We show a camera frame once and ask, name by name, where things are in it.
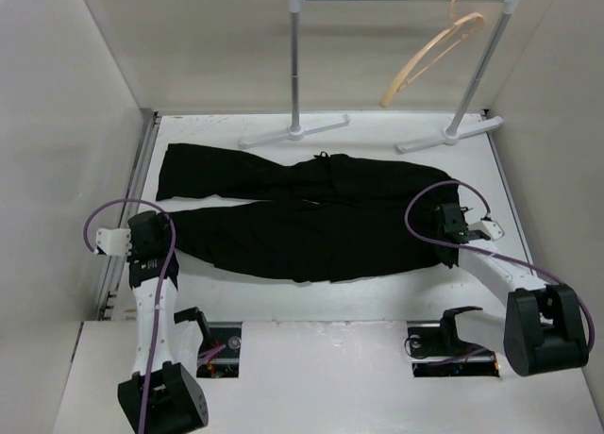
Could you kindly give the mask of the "black trousers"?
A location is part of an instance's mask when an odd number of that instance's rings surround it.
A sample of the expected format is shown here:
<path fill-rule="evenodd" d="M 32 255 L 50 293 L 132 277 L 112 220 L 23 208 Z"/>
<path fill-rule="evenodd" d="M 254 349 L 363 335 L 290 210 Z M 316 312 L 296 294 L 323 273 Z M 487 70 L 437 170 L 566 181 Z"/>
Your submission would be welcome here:
<path fill-rule="evenodd" d="M 437 168 L 326 153 L 286 166 L 171 144 L 157 199 L 212 196 L 226 205 L 171 213 L 176 247 L 226 271 L 307 283 L 457 264 L 457 250 L 434 244 L 436 208 L 459 199 Z"/>

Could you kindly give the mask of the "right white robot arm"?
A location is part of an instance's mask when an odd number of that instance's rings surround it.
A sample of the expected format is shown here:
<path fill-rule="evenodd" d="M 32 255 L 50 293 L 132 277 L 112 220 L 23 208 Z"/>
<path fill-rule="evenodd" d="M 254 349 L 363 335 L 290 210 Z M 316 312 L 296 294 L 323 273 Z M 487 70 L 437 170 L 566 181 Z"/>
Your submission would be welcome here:
<path fill-rule="evenodd" d="M 459 247 L 457 265 L 486 287 L 505 308 L 503 316 L 476 306 L 448 309 L 440 320 L 438 343 L 448 354 L 470 344 L 503 354 L 520 376 L 580 368 L 589 359 L 588 340 L 577 294 L 552 285 L 522 262 L 497 256 L 502 231 L 485 217 L 465 222 L 457 203 L 437 208 L 437 238 Z"/>

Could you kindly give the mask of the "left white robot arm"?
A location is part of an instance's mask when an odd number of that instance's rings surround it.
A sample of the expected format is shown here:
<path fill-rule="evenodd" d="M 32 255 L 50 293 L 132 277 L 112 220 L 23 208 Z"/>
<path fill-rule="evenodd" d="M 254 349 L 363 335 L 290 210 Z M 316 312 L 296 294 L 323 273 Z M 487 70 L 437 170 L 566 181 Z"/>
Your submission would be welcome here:
<path fill-rule="evenodd" d="M 176 310 L 179 264 L 169 217 L 147 211 L 128 226 L 137 345 L 131 377 L 118 385 L 118 402 L 136 433 L 192 433 L 209 424 L 196 372 L 212 336 L 199 308 Z"/>

